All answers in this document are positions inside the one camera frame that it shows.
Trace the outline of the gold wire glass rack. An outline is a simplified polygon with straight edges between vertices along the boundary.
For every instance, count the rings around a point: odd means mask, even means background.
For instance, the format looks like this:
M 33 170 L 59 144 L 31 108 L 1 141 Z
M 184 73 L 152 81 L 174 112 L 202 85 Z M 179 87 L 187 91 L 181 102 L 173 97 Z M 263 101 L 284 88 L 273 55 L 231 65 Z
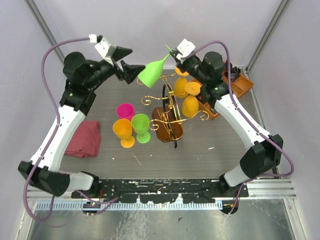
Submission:
M 168 81 L 169 75 L 163 75 L 159 79 L 163 81 L 162 96 L 155 97 L 145 95 L 141 99 L 141 103 L 149 106 L 152 100 L 159 100 L 162 106 L 156 107 L 151 113 L 151 120 L 149 121 L 149 129 L 156 132 L 157 138 L 164 142 L 173 142 L 174 148 L 178 147 L 178 140 L 184 135 L 183 123 L 199 116 L 202 121 L 207 114 L 205 111 L 200 110 L 192 117 L 186 117 L 182 113 L 182 105 L 185 98 L 178 98 L 174 94 L 174 87 Z

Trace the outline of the green wine glass back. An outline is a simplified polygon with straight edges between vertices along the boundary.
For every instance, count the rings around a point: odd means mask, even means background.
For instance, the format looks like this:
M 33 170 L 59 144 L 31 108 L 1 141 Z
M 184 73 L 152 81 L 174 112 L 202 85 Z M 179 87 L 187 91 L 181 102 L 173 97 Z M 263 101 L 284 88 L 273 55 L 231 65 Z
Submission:
M 152 88 L 158 79 L 162 76 L 165 61 L 170 56 L 172 49 L 166 45 L 169 53 L 161 60 L 153 61 L 145 66 L 145 69 L 138 75 L 137 79 L 148 88 Z

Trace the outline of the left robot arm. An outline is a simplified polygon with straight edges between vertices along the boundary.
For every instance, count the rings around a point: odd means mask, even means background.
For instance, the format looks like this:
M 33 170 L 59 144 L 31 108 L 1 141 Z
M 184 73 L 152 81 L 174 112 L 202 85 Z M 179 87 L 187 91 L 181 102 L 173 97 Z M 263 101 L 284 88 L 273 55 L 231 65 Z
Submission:
M 31 160 L 18 165 L 18 171 L 26 180 L 24 194 L 28 186 L 33 186 L 55 197 L 67 191 L 82 191 L 88 198 L 99 195 L 98 176 L 85 171 L 61 172 L 61 162 L 75 131 L 93 105 L 95 90 L 112 76 L 130 84 L 145 69 L 144 65 L 123 61 L 132 52 L 130 48 L 117 46 L 111 56 L 101 61 L 88 60 L 80 52 L 71 52 L 64 58 L 66 84 L 56 120 Z

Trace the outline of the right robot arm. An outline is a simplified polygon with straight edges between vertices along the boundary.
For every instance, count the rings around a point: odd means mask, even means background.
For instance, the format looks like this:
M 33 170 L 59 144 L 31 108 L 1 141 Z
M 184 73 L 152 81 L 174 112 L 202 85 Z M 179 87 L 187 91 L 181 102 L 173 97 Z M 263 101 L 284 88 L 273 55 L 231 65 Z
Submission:
M 183 59 L 178 50 L 169 54 L 181 72 L 200 82 L 201 99 L 227 120 L 246 148 L 239 164 L 219 177 L 220 193 L 231 197 L 239 184 L 277 167 L 284 141 L 278 134 L 271 135 L 261 127 L 242 107 L 223 79 L 226 64 L 222 56 L 215 51 L 207 52 L 203 59 L 196 55 Z

